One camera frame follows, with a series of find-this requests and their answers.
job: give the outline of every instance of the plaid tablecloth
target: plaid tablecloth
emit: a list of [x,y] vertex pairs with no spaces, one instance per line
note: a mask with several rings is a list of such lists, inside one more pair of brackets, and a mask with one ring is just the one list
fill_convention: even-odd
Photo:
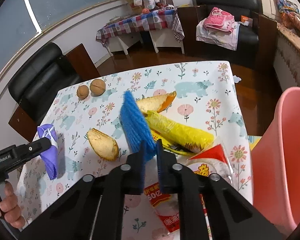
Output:
[[177,9],[156,10],[148,14],[141,14],[124,19],[120,22],[105,26],[97,31],[96,40],[101,40],[107,46],[107,39],[125,33],[172,29],[176,40],[184,38],[183,30],[177,14]]

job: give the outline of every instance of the pink trash can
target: pink trash can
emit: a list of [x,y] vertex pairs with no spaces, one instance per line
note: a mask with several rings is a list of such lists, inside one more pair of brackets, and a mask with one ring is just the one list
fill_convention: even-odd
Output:
[[253,205],[288,236],[300,223],[300,88],[281,95],[251,158]]

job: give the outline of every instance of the purple face mask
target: purple face mask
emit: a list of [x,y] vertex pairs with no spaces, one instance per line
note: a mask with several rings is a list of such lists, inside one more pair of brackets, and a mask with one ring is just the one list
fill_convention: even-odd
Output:
[[40,154],[50,180],[57,177],[58,174],[58,144],[57,134],[52,124],[43,124],[37,128],[39,138],[47,137],[51,142],[51,147]]

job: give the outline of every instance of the floral tablecloth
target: floral tablecloth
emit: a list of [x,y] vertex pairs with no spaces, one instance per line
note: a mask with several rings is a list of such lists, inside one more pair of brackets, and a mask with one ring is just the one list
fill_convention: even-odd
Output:
[[[79,101],[79,85],[60,90],[44,123],[53,123],[58,135],[58,178],[50,181],[40,157],[24,165],[17,186],[22,214],[31,223],[85,174],[102,176],[123,163],[130,154],[119,120],[122,95],[130,90],[136,100],[177,91],[163,115],[176,122],[209,131],[221,138],[235,172],[236,189],[252,203],[248,136],[239,108],[230,64],[202,61],[160,65],[104,76],[106,91]],[[96,128],[116,139],[120,155],[114,162],[92,150],[87,131]],[[156,160],[146,165],[146,186],[155,183]],[[122,239],[178,239],[167,235],[148,198],[126,196]]]

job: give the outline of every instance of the metal screw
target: metal screw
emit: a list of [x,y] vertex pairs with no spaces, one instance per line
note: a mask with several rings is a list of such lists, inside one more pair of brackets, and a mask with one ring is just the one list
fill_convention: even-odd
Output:
[[220,176],[216,173],[212,173],[210,174],[210,179],[214,180],[214,181],[218,181],[220,179]]
[[175,171],[180,171],[182,169],[182,165],[179,164],[179,163],[175,163],[172,165],[172,168],[175,170]]
[[82,179],[84,182],[90,182],[93,180],[93,176],[90,174],[87,174],[87,175],[84,175]]
[[129,171],[131,169],[131,166],[129,164],[122,164],[120,169],[123,171]]

